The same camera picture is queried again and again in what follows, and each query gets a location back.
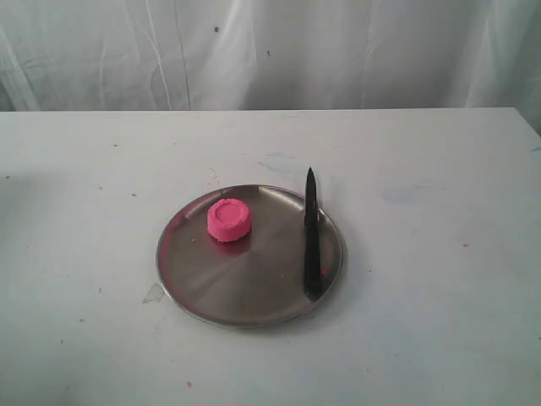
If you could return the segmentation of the pink clay piece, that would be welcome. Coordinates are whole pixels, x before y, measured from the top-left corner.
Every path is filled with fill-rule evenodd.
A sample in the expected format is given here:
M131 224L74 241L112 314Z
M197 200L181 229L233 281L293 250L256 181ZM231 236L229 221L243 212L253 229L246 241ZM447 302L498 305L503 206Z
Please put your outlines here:
M237 199L220 199L207 211L207 232L221 243L237 241L252 228L249 207Z

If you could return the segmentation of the black knife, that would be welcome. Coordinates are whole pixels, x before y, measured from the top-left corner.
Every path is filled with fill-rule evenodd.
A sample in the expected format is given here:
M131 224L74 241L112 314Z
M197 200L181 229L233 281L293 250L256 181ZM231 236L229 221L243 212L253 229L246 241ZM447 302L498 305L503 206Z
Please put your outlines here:
M315 301L320 298L323 288L321 282L317 185L311 167L308 170L305 183L304 230L303 288L307 297Z

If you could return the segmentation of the round stainless steel plate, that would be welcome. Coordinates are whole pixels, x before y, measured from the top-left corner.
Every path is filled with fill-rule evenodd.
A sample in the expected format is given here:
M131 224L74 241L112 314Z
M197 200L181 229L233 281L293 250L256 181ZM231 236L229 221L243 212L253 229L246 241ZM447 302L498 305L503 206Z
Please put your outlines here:
M235 242L212 238L207 212L221 199L251 211L252 229ZM263 327L313 310L339 280L344 243L338 227L319 214L322 295L303 286L304 197L260 184L211 191L183 207L165 226L156 251L161 285L183 310L218 326Z

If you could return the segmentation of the white backdrop sheet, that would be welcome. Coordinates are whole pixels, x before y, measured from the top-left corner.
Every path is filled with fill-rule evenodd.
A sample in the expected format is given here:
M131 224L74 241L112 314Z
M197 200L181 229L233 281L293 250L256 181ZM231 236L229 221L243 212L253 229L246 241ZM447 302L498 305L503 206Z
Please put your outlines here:
M4 1L19 111L512 106L540 116L537 1Z

